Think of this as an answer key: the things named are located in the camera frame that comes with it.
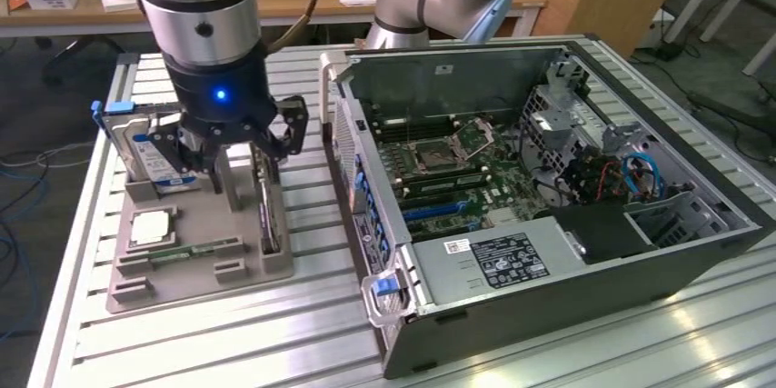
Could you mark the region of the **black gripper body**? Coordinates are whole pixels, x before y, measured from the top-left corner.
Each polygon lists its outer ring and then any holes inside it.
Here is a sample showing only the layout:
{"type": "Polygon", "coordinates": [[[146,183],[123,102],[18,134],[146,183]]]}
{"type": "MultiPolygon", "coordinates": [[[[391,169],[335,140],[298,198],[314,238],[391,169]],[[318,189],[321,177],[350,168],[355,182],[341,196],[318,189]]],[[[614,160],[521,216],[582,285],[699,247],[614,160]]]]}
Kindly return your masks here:
{"type": "Polygon", "coordinates": [[[277,108],[269,93],[265,58],[262,43],[221,65],[189,65],[162,54],[187,131],[206,134],[213,127],[222,130],[242,124],[259,131],[267,128],[277,108]]]}

